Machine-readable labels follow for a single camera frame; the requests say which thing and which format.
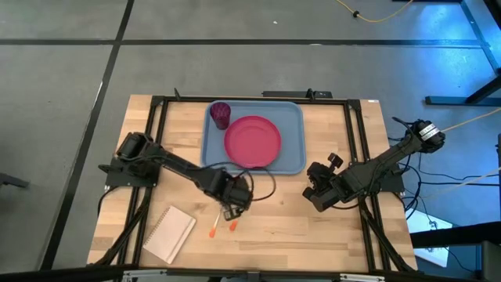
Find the pink round plate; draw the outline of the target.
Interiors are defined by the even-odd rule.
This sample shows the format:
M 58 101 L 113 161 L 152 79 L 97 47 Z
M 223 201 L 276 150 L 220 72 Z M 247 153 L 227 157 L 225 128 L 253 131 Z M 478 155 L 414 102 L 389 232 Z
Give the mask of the pink round plate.
M 266 167 L 281 151 L 279 129 L 267 118 L 250 115 L 235 120 L 226 130 L 224 148 L 230 161 L 245 167 Z

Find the white floor sheet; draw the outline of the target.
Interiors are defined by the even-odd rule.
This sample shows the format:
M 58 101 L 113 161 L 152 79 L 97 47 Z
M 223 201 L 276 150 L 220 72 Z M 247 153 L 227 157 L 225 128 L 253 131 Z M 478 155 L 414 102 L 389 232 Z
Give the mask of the white floor sheet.
M 405 214 L 409 215 L 407 225 L 410 233 L 452 228 L 452 223 L 435 218 L 421 211 L 415 211 L 412 215 L 411 211 L 407 211 Z M 413 251 L 414 255 L 418 258 L 422 258 L 442 268 L 447 266 L 449 258 L 448 248 L 414 248 Z

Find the black stand leg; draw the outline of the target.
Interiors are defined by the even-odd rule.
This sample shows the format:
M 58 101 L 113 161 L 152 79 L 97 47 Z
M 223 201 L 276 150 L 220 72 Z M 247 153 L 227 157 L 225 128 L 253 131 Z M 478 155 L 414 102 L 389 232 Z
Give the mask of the black stand leg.
M 488 45 L 465 0 L 460 3 L 460 6 L 496 76 L 469 96 L 426 96 L 424 102 L 432 106 L 501 107 L 501 98 L 490 98 L 491 94 L 501 89 L 501 66 L 497 63 L 491 47 Z

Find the grey box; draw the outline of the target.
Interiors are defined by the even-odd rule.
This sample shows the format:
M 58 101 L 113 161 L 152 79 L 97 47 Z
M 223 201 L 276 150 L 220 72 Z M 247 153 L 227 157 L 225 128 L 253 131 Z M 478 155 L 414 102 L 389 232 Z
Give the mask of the grey box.
M 501 282 L 501 245 L 482 242 L 481 277 L 487 282 Z

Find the dark red ribbed cup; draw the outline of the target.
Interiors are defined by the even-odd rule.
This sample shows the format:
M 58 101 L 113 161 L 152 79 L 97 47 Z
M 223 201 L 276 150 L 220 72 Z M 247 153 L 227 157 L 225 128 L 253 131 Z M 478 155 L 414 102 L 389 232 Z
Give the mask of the dark red ribbed cup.
M 217 102 L 210 107 L 210 116 L 220 130 L 226 130 L 229 127 L 230 115 L 231 107 L 227 103 Z

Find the grey floor object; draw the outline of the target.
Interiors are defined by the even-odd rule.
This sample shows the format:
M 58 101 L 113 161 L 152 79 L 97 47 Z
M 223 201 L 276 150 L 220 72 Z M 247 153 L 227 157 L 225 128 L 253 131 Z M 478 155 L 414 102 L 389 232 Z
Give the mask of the grey floor object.
M 26 187 L 28 187 L 29 182 L 0 172 L 0 186 L 3 186 L 3 185 L 16 186 L 19 188 L 26 188 Z

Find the black aluminium table frame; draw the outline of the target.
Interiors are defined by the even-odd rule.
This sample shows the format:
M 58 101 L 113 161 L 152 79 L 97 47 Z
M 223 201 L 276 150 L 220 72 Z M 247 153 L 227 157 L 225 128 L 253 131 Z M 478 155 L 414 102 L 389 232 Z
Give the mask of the black aluminium table frame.
M 181 100 L 168 97 L 162 146 L 196 164 L 200 164 L 200 149 L 204 114 L 209 102 L 216 99 L 270 101 L 270 98 L 236 97 L 208 98 L 185 96 Z M 117 146 L 128 132 L 143 130 L 152 96 L 132 95 Z M 318 161 L 326 163 L 334 152 L 344 159 L 345 168 L 351 159 L 350 144 L 355 142 L 355 161 L 375 157 L 388 148 L 387 133 L 378 100 L 359 100 L 351 106 L 353 138 L 348 141 L 343 105 L 325 104 L 299 99 L 305 126 L 307 166 Z M 362 152 L 362 138 L 357 129 L 357 114 L 365 125 L 368 154 Z M 145 237 L 157 224 L 164 210 L 175 206 L 196 219 L 196 224 L 172 264 L 168 265 L 150 252 L 142 253 L 143 268 L 174 268 L 182 270 L 247 270 L 368 273 L 362 222 L 356 209 L 330 209 L 318 213 L 302 197 L 308 185 L 306 169 L 297 175 L 275 176 L 277 191 L 267 200 L 251 205 L 239 219 L 235 231 L 230 222 L 220 221 L 214 238 L 208 236 L 217 217 L 218 204 L 204 196 L 187 179 L 162 170 L 160 183 L 153 189 L 150 212 L 146 220 Z M 102 258 L 123 230 L 132 189 L 117 188 L 103 200 L 103 206 L 88 253 L 88 263 Z M 400 200 L 391 193 L 378 195 L 384 232 L 405 262 L 416 269 L 416 259 Z

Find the blue plastic tray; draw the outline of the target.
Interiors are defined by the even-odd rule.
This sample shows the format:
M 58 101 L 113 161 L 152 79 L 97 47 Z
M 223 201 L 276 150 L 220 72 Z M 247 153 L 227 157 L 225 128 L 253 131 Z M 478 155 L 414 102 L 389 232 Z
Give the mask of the blue plastic tray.
M 267 168 L 274 175 L 295 175 L 306 164 L 305 129 L 301 108 L 292 102 L 226 100 L 231 107 L 230 123 L 241 117 L 257 115 L 269 119 L 281 134 L 279 156 Z M 203 166 L 230 161 L 224 148 L 226 130 L 216 127 L 207 106 L 201 140 L 200 163 Z

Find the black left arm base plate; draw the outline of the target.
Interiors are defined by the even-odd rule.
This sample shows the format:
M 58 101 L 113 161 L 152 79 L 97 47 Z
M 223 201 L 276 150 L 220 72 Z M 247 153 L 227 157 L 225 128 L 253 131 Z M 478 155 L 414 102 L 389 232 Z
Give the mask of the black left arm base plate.
M 116 157 L 98 168 L 107 174 L 107 186 L 156 186 L 160 174 L 159 164 L 152 161 L 124 161 Z

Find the dark floor beam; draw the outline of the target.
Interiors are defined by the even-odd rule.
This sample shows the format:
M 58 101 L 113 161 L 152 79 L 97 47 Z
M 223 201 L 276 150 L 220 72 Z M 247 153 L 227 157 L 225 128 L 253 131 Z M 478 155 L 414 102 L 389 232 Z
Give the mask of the dark floor beam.
M 487 222 L 450 229 L 421 231 L 410 234 L 414 248 L 435 248 L 451 245 L 501 244 L 501 222 Z

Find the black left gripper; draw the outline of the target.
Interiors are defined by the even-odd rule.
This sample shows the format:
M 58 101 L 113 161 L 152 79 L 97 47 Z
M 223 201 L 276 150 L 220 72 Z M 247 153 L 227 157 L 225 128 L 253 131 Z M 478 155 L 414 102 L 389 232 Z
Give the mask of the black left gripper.
M 238 219 L 246 211 L 253 197 L 247 180 L 241 176 L 226 175 L 218 181 L 218 201 L 227 207 L 222 214 L 226 221 Z

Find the black foreground beam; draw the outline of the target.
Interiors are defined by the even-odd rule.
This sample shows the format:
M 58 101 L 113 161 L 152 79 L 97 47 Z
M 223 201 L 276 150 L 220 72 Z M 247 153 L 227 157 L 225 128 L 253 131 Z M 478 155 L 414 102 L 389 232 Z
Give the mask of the black foreground beam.
M 374 270 L 368 273 L 270 271 L 270 270 L 227 270 L 227 269 L 183 269 L 183 268 L 139 268 L 134 265 L 99 266 L 90 265 L 71 269 L 50 269 L 20 273 L 0 274 L 0 282 L 102 282 L 123 278 L 147 276 L 188 276 L 188 277 L 242 277 L 258 282 L 265 279 L 320 279 L 365 282 L 501 282 L 497 280 L 460 279 L 439 277 L 421 272 L 398 272 Z

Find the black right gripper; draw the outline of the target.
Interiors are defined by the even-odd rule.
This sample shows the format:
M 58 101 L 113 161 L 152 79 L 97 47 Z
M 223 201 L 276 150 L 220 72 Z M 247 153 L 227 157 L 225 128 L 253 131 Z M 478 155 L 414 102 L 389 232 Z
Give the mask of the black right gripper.
M 327 160 L 330 163 L 328 166 L 319 162 L 313 162 L 309 166 L 307 176 L 313 188 L 308 186 L 302 193 L 304 198 L 312 201 L 318 212 L 324 212 L 348 195 L 348 191 L 341 185 L 341 177 L 334 173 L 343 164 L 343 160 L 335 153 L 330 153 Z

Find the metal spoon orange handle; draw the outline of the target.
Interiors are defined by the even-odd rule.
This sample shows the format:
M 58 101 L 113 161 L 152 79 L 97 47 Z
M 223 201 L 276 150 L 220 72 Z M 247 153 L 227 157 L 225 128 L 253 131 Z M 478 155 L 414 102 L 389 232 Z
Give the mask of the metal spoon orange handle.
M 214 236 L 215 236 L 215 234 L 216 234 L 216 229 L 217 229 L 218 222 L 219 222 L 219 220 L 220 220 L 221 215 L 222 215 L 222 212 L 220 211 L 220 212 L 217 214 L 216 219 L 215 219 L 215 221 L 214 221 L 214 224 L 213 224 L 213 226 L 211 227 L 211 230 L 210 230 L 210 232 L 209 232 L 209 237 L 210 237 L 210 238 L 214 238 Z

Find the beige spiral notebook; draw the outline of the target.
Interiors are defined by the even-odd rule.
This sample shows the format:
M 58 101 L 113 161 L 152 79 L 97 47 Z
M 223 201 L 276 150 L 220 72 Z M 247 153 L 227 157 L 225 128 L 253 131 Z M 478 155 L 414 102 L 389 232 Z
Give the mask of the beige spiral notebook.
M 143 248 L 167 264 L 172 264 L 195 224 L 194 217 L 170 206 L 161 215 Z

